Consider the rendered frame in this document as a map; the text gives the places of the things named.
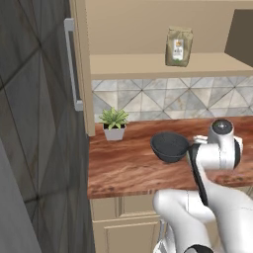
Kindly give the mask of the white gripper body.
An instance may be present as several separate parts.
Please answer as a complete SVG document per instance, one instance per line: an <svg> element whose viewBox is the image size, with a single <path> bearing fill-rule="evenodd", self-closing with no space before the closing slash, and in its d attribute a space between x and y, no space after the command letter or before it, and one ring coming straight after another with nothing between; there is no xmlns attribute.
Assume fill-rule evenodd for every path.
<svg viewBox="0 0 253 253"><path fill-rule="evenodd" d="M194 135L193 136L194 143L207 144L208 138L205 135Z"/></svg>

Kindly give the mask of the black mixing bowl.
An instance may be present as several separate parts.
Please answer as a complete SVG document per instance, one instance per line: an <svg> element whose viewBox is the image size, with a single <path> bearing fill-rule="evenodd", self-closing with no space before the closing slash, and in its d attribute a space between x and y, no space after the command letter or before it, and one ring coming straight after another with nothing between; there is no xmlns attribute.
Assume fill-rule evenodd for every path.
<svg viewBox="0 0 253 253"><path fill-rule="evenodd" d="M165 163L180 161L187 153L190 143L182 134L162 131L150 138L154 154Z"/></svg>

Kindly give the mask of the dark grey patterned fridge door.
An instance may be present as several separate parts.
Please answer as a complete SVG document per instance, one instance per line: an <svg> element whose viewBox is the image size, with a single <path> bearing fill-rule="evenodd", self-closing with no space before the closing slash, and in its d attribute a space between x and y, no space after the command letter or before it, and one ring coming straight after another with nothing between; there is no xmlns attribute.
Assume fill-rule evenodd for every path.
<svg viewBox="0 0 253 253"><path fill-rule="evenodd" d="M0 0L0 253L95 253L69 0Z"/></svg>

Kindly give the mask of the green plant in white pot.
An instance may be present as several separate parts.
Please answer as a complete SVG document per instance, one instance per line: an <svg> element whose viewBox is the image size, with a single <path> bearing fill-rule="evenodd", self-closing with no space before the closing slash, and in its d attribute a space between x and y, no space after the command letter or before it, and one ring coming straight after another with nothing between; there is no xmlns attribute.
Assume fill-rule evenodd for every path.
<svg viewBox="0 0 253 253"><path fill-rule="evenodd" d="M117 111L114 107L103 111L100 120L106 140L118 141L123 139L127 127L127 117L128 113L124 110Z"/></svg>

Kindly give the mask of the beige drawer front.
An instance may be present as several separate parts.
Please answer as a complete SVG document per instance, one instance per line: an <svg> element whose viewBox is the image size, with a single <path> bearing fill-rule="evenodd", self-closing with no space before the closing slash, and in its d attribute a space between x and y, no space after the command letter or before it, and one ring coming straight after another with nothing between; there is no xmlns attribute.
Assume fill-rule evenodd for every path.
<svg viewBox="0 0 253 253"><path fill-rule="evenodd" d="M94 199L90 201L92 219L98 221L156 215L152 199L152 195Z"/></svg>

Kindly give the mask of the tan paper bag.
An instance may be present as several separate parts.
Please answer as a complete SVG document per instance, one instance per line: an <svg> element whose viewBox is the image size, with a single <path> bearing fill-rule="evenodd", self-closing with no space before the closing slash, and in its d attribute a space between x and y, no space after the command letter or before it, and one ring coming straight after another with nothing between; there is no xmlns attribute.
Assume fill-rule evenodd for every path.
<svg viewBox="0 0 253 253"><path fill-rule="evenodd" d="M190 60L193 38L193 30L190 28L170 27L165 47L165 64L186 67Z"/></svg>

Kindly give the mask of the beige cupboard door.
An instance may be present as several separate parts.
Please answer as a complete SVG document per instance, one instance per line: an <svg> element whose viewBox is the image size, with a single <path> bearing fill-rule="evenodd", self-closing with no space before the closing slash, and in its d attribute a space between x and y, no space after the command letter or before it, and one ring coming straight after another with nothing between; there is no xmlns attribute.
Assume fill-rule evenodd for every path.
<svg viewBox="0 0 253 253"><path fill-rule="evenodd" d="M93 222L96 253L152 253L159 217L139 216Z"/></svg>

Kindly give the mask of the beige tall side panel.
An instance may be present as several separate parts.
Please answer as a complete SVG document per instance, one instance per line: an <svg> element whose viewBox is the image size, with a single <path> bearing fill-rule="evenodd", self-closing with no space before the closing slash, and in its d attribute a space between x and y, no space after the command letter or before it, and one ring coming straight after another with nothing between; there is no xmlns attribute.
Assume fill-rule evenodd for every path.
<svg viewBox="0 0 253 253"><path fill-rule="evenodd" d="M93 112L92 79L86 0L69 0L71 17L74 19L74 49L77 67L79 94L83 102L85 130L89 136L95 135Z"/></svg>

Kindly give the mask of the beige wall shelf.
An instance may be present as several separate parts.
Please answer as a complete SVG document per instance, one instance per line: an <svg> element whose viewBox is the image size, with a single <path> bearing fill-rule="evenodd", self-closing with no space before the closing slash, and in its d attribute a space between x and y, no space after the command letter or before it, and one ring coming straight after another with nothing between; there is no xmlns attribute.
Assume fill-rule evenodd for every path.
<svg viewBox="0 0 253 253"><path fill-rule="evenodd" d="M253 67L226 53L193 53L187 67L167 66L164 54L97 54L90 67L100 80L253 75Z"/></svg>

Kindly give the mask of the brown wall cupboard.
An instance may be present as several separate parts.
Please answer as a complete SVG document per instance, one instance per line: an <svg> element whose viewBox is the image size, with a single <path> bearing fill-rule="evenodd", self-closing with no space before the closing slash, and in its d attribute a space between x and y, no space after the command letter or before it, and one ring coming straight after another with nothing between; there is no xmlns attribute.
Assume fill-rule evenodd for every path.
<svg viewBox="0 0 253 253"><path fill-rule="evenodd" d="M253 67L253 9L234 10L224 52Z"/></svg>

